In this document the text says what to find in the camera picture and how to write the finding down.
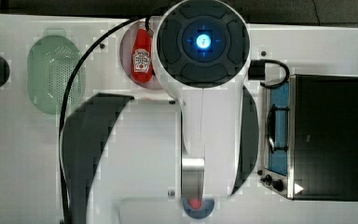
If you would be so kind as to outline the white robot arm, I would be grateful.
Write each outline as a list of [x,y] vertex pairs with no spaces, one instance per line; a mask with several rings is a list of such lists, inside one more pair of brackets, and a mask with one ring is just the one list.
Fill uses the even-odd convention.
[[220,0],[184,0],[162,16],[152,53],[158,82],[180,107],[178,137],[110,144],[92,183],[87,224],[119,224],[129,200],[167,198],[205,214],[234,190],[251,63],[245,20]]

